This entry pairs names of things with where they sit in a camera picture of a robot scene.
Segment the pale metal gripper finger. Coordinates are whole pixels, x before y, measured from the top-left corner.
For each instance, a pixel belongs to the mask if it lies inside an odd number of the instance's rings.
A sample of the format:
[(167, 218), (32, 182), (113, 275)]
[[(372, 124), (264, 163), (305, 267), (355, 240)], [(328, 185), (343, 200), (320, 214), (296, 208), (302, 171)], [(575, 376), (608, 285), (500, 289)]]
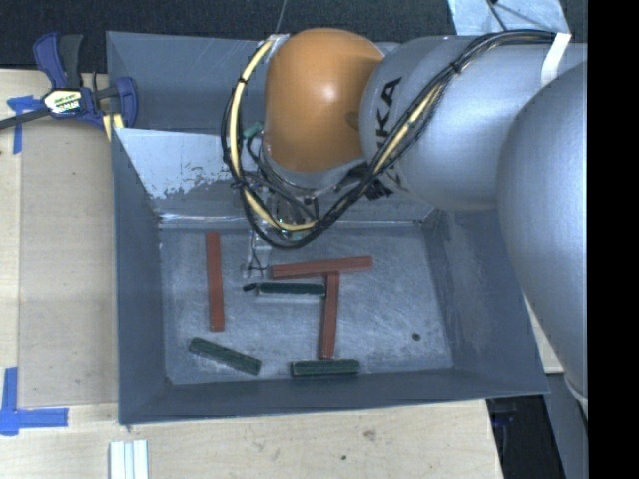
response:
[(247, 273), (263, 272), (262, 264), (257, 253), (257, 238), (258, 235), (254, 231), (249, 231)]

